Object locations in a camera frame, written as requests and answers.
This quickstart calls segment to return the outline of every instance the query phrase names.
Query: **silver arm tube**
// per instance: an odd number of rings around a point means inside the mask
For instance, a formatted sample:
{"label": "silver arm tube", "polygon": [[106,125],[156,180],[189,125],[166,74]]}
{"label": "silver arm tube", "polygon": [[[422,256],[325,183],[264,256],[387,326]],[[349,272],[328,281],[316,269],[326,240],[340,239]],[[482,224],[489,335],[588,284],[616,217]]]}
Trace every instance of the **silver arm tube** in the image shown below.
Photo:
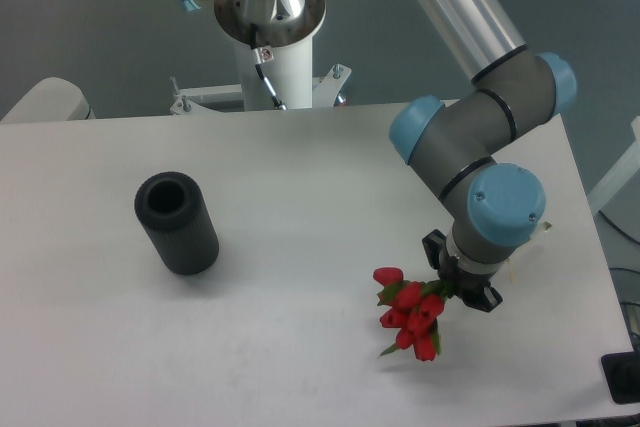
{"label": "silver arm tube", "polygon": [[469,79],[525,44],[497,0],[418,0]]}

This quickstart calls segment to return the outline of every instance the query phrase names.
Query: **tulip bouquet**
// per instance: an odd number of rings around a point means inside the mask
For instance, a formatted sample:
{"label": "tulip bouquet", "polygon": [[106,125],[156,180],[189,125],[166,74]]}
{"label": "tulip bouquet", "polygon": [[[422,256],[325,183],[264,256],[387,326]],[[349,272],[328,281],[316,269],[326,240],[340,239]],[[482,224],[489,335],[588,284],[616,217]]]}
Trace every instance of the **tulip bouquet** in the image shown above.
{"label": "tulip bouquet", "polygon": [[451,282],[411,282],[397,267],[381,267],[373,278],[382,285],[378,305],[389,306],[380,317],[382,327],[400,329],[396,341],[380,355],[413,346],[416,359],[434,360],[440,355],[440,333],[437,317],[444,311],[445,302],[453,297]]}

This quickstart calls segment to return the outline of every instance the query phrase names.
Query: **white table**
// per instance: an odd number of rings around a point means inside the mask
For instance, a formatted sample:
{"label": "white table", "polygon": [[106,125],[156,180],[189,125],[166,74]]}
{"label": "white table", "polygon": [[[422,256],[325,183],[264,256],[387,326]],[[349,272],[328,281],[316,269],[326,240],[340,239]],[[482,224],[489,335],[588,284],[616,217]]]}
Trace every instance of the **white table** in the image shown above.
{"label": "white table", "polygon": [[[534,171],[554,228],[485,314],[456,299],[443,355],[378,358],[379,266],[433,279],[451,219],[387,139],[400,106],[0,127],[0,424],[481,426],[635,413],[610,400],[623,319],[559,119],[497,156]],[[205,273],[160,261],[149,176],[201,186]]]}

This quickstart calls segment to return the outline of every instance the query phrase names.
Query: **cylinder opening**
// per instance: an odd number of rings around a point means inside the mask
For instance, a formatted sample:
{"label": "cylinder opening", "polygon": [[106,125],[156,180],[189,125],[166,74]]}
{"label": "cylinder opening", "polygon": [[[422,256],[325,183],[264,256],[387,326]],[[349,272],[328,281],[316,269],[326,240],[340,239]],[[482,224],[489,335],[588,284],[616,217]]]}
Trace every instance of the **cylinder opening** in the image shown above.
{"label": "cylinder opening", "polygon": [[184,188],[174,180],[162,180],[149,189],[149,208],[163,215],[169,215],[182,208],[186,201]]}

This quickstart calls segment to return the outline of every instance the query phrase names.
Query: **screw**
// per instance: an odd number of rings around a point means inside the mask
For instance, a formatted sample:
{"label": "screw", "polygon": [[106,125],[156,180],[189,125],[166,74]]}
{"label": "screw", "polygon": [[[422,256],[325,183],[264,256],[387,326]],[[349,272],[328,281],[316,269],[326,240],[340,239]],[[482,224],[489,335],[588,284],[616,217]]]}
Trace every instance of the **screw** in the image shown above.
{"label": "screw", "polygon": [[182,96],[182,110],[185,112],[191,112],[191,105],[189,104],[189,99],[187,99],[186,95]]}
{"label": "screw", "polygon": [[175,77],[169,77],[169,80],[171,80],[171,84],[173,84],[173,94],[177,97],[178,95],[180,95],[180,89],[178,88],[178,82],[176,81]]}
{"label": "screw", "polygon": [[340,75],[342,74],[342,72],[344,71],[344,67],[342,67],[342,65],[340,64],[336,64],[333,66],[333,78],[334,79],[339,79]]}

